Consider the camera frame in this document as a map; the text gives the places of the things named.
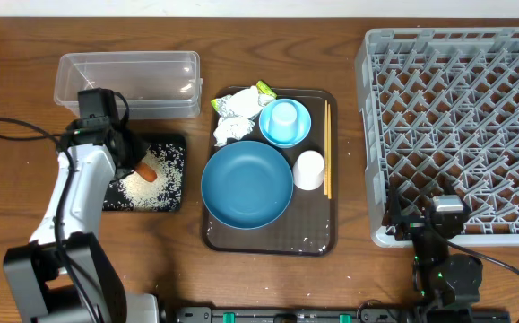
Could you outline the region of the orange carrot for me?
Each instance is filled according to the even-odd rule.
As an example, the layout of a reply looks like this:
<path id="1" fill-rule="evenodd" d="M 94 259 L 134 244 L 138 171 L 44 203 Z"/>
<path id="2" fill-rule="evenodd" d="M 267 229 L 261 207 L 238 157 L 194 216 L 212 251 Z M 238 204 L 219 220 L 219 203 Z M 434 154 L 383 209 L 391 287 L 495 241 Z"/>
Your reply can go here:
<path id="1" fill-rule="evenodd" d="M 158 177 L 156 171 L 144 161 L 140 161 L 135 166 L 134 171 L 147 182 L 153 182 Z"/>

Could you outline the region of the pile of white rice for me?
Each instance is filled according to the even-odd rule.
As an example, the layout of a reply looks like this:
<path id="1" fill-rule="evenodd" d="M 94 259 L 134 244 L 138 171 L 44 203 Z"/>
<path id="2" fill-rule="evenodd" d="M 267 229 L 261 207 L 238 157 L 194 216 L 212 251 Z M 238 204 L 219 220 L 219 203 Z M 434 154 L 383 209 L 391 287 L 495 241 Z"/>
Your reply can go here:
<path id="1" fill-rule="evenodd" d="M 125 209 L 135 211 L 176 211 L 181 205 L 185 148 L 181 144 L 150 144 L 143 162 L 157 173 L 157 179 L 147 182 L 136 172 L 112 185 L 121 193 Z"/>

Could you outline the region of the large blue plate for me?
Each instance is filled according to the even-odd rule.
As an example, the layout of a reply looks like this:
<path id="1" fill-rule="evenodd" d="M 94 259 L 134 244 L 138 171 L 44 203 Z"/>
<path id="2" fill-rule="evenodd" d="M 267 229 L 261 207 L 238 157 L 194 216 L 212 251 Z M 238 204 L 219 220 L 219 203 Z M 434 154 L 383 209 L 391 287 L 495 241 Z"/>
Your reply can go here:
<path id="1" fill-rule="evenodd" d="M 268 144 L 228 144 L 207 162 L 201 181 L 203 203 L 220 223 L 254 230 L 276 221 L 294 190 L 287 160 Z"/>

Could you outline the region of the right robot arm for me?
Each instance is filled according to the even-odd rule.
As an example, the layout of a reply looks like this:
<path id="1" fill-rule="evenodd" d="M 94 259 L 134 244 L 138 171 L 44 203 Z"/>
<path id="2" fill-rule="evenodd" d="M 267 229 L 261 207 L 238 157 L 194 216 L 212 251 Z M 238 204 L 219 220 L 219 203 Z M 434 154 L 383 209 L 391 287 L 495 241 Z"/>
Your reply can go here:
<path id="1" fill-rule="evenodd" d="M 454 254 L 450 239 L 458 235 L 471 208 L 450 187 L 431 197 L 416 214 L 402 212 L 402 195 L 389 186 L 387 222 L 397 240 L 409 240 L 415 252 L 413 283 L 423 300 L 413 310 L 415 322 L 472 322 L 471 306 L 480 300 L 481 261 Z"/>

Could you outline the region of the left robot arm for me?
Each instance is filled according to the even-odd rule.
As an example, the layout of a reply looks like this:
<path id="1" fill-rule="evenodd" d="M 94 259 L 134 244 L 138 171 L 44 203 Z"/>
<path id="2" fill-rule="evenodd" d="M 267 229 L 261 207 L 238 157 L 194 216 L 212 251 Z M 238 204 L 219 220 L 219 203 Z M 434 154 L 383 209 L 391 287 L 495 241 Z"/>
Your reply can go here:
<path id="1" fill-rule="evenodd" d="M 10 248 L 4 273 L 24 322 L 158 322 L 152 294 L 125 291 L 99 244 L 108 185 L 139 161 L 119 121 L 75 120 L 52 135 L 58 176 L 28 244 Z"/>

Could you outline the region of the grey dishwasher rack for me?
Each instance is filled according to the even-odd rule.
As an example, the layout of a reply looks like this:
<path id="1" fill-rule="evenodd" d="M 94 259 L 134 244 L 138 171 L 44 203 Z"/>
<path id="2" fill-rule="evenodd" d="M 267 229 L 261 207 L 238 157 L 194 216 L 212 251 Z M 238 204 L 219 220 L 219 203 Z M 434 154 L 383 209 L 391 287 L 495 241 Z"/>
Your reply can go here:
<path id="1" fill-rule="evenodd" d="M 372 241 L 399 246 L 389 187 L 418 215 L 450 182 L 458 244 L 519 247 L 519 27 L 373 29 L 354 67 Z"/>

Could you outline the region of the clear plastic bin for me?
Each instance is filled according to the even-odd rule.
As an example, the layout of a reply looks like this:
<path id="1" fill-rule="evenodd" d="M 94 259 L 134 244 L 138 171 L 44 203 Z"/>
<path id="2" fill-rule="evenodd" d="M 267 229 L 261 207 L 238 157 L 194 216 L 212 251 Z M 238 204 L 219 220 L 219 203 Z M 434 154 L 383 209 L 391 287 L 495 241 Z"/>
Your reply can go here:
<path id="1" fill-rule="evenodd" d="M 125 97 L 134 120 L 195 118 L 202 86 L 194 51 L 69 53 L 58 64 L 54 101 L 78 115 L 77 93 L 104 88 Z"/>

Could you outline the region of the dark brown serving tray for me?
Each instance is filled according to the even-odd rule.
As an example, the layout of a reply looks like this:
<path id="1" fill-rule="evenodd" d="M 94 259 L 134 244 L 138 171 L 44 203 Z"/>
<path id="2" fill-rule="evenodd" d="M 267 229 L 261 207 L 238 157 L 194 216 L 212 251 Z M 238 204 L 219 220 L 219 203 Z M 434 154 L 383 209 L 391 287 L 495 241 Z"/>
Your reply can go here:
<path id="1" fill-rule="evenodd" d="M 307 137 L 291 148 L 279 148 L 268 142 L 255 127 L 241 141 L 268 144 L 287 160 L 292 167 L 297 158 L 308 150 L 324 154 L 324 102 L 332 112 L 332 189 L 331 200 L 324 194 L 324 184 L 311 191 L 294 184 L 292 199 L 285 212 L 273 223 L 254 230 L 239 230 L 220 223 L 203 204 L 203 241 L 216 251 L 246 252 L 257 254 L 321 257 L 329 253 L 337 241 L 338 217 L 338 106 L 330 92 L 313 89 L 276 89 L 280 99 L 292 99 L 302 103 L 311 116 L 311 128 Z"/>

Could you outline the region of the white paper cup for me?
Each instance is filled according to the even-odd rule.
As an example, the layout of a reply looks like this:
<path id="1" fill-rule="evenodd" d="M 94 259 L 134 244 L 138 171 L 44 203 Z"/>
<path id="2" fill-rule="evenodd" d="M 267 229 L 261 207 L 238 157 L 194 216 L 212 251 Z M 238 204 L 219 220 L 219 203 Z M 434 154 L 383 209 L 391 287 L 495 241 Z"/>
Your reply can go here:
<path id="1" fill-rule="evenodd" d="M 324 182 L 324 157 L 313 150 L 304 151 L 296 160 L 293 169 L 293 181 L 296 187 L 311 191 Z"/>

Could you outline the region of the left wooden chopstick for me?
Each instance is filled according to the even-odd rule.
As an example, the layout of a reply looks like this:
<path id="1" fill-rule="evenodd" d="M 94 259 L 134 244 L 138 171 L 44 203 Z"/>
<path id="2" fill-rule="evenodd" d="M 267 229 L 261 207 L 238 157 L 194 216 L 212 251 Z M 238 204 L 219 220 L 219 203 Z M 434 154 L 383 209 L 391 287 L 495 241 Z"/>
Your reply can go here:
<path id="1" fill-rule="evenodd" d="M 329 106 L 328 101 L 324 102 L 324 194 L 328 197 L 329 188 L 328 188 L 328 117 L 329 117 Z"/>

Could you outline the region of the wooden chopstick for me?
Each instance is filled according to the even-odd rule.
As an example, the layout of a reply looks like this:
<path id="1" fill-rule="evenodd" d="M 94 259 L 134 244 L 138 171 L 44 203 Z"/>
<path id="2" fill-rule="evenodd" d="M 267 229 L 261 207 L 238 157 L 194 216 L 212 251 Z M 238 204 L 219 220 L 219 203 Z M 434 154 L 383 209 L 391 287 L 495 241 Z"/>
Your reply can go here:
<path id="1" fill-rule="evenodd" d="M 332 189 L 332 112 L 331 112 L 331 105 L 330 103 L 328 102 L 328 106 L 329 106 L 329 117 L 328 117 L 328 157 L 329 157 L 329 162 L 328 162 L 328 188 L 329 188 L 329 194 L 328 194 L 328 199 L 331 200 L 333 198 L 333 189 Z"/>
<path id="2" fill-rule="evenodd" d="M 329 106 L 328 101 L 324 102 L 324 194 L 328 197 L 329 188 L 328 188 L 328 117 L 329 117 Z"/>

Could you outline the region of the right wooden chopstick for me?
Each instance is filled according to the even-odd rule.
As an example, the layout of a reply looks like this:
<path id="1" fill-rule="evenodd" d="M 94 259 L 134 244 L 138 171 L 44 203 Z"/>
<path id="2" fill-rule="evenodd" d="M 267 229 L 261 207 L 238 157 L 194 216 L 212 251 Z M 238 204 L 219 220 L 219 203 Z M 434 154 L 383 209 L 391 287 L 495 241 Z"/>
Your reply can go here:
<path id="1" fill-rule="evenodd" d="M 329 106 L 329 117 L 328 117 L 328 157 L 329 157 L 329 162 L 328 162 L 328 188 L 329 188 L 329 194 L 328 194 L 328 199 L 331 200 L 333 198 L 333 189 L 332 189 L 332 112 L 331 112 L 331 105 L 330 103 L 328 102 L 328 106 Z"/>

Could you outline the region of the light blue plastic cup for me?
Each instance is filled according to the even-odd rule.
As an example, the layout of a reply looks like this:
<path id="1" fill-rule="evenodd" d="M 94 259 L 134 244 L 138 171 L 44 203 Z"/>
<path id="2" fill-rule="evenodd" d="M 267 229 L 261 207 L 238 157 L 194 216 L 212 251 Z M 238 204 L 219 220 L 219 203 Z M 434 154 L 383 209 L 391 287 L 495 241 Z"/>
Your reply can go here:
<path id="1" fill-rule="evenodd" d="M 298 113 L 292 103 L 277 102 L 272 108 L 268 133 L 276 142 L 289 142 L 296 136 L 297 121 Z"/>

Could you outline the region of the small light blue bowl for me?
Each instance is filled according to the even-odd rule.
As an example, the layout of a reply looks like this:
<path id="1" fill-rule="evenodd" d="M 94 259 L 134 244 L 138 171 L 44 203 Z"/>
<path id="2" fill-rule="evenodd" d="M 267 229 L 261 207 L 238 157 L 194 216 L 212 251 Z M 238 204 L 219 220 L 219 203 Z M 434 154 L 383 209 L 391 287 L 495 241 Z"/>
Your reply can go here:
<path id="1" fill-rule="evenodd" d="M 289 142 L 286 143 L 280 143 L 274 141 L 269 133 L 269 119 L 271 116 L 272 108 L 273 106 L 280 101 L 287 101 L 289 103 L 292 103 L 298 113 L 298 121 L 296 125 L 296 136 Z M 303 141 L 307 135 L 309 134 L 310 128 L 311 128 L 311 116 L 307 110 L 307 108 L 297 100 L 292 99 L 278 99 L 274 100 L 271 103 L 269 103 L 260 113 L 259 116 L 259 128 L 261 134 L 264 136 L 264 138 L 270 142 L 271 144 L 279 147 L 279 148 L 291 148 L 297 144 L 299 144 L 301 141 Z"/>

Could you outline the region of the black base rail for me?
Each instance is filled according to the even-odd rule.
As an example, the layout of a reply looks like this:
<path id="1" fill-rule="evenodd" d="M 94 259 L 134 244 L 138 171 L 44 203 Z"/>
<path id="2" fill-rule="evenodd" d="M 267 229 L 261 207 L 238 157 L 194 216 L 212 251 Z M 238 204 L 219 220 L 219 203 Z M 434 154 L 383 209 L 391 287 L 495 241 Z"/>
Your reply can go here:
<path id="1" fill-rule="evenodd" d="M 507 323 L 507 312 L 496 310 L 418 310 L 384 309 L 363 306 L 358 310 L 214 310 L 184 307 L 176 311 L 173 323 L 419 323 L 472 322 Z"/>

